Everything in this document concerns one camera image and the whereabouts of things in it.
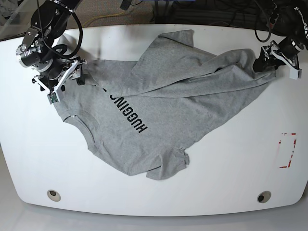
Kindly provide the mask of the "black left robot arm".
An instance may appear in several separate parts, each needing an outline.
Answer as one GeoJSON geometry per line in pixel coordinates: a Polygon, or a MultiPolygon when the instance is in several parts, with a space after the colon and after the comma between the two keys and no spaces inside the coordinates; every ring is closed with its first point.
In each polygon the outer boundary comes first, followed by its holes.
{"type": "Polygon", "coordinates": [[[272,40],[262,46],[259,57],[254,61],[253,70],[263,72],[266,69],[286,65],[290,68],[290,78],[297,79],[301,72],[298,54],[308,48],[308,3],[304,0],[256,0],[258,13],[254,33],[259,42],[270,41],[271,35],[283,36],[277,43],[272,40]],[[264,16],[264,27],[268,30],[266,39],[257,34],[257,24],[264,16]]]}

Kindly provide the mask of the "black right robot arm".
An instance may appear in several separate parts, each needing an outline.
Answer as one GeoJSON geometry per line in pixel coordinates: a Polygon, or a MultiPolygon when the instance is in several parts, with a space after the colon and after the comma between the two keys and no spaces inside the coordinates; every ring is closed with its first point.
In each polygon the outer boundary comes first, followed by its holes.
{"type": "Polygon", "coordinates": [[[78,85],[85,84],[82,65],[86,61],[77,56],[83,40],[82,25],[75,13],[79,4],[78,0],[47,0],[38,4],[22,44],[16,49],[20,64],[38,72],[32,83],[39,84],[41,91],[52,92],[54,87],[64,91],[60,79],[73,63],[77,66],[69,79],[76,80],[78,85]],[[78,43],[73,51],[65,44],[53,44],[65,32],[69,17],[74,18],[79,29],[78,43]]]}

